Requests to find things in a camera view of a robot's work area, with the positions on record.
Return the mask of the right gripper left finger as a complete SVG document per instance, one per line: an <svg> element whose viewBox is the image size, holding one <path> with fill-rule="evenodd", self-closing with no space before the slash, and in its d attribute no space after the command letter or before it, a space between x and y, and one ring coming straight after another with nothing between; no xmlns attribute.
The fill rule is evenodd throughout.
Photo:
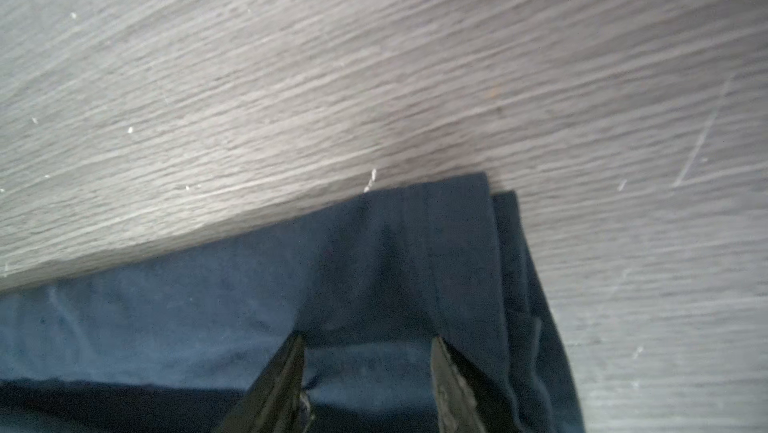
<svg viewBox="0 0 768 433"><path fill-rule="evenodd" d="M303 390L305 341L292 333L246 394L212 429L216 433L303 433L315 418Z"/></svg>

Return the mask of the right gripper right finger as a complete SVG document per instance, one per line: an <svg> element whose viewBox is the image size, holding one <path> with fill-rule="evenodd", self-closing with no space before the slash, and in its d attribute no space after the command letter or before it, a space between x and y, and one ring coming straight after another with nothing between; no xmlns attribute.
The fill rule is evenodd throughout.
<svg viewBox="0 0 768 433"><path fill-rule="evenodd" d="M507 400L502 392L442 337L432 340L430 371L440 432L507 431Z"/></svg>

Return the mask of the navy tank top red trim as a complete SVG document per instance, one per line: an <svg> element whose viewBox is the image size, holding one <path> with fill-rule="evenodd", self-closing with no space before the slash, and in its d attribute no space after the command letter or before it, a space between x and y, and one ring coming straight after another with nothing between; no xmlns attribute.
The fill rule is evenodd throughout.
<svg viewBox="0 0 768 433"><path fill-rule="evenodd" d="M435 432L431 343L509 432L581 432L513 192L473 174L1 298L5 432L210 432L292 334L314 432Z"/></svg>

